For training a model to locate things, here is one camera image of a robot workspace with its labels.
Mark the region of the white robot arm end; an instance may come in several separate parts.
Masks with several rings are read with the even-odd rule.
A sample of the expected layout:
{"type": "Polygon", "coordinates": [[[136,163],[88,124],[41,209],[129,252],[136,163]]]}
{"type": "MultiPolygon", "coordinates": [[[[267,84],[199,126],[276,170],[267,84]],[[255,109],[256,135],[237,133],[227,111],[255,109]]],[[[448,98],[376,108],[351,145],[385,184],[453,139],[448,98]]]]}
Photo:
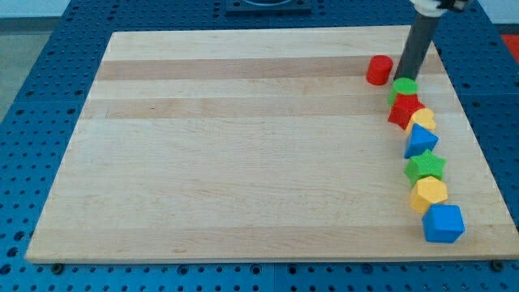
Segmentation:
{"type": "Polygon", "coordinates": [[[410,0],[414,9],[421,15],[439,18],[447,11],[463,12],[473,0],[410,0]]]}

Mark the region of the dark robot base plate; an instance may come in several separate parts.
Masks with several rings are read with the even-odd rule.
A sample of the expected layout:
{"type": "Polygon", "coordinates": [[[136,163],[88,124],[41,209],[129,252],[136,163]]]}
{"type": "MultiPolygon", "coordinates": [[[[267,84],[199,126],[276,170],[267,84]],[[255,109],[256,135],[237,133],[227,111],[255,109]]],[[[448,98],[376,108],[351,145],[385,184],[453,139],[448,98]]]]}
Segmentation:
{"type": "Polygon", "coordinates": [[[226,12],[311,12],[311,0],[225,0],[226,12]]]}

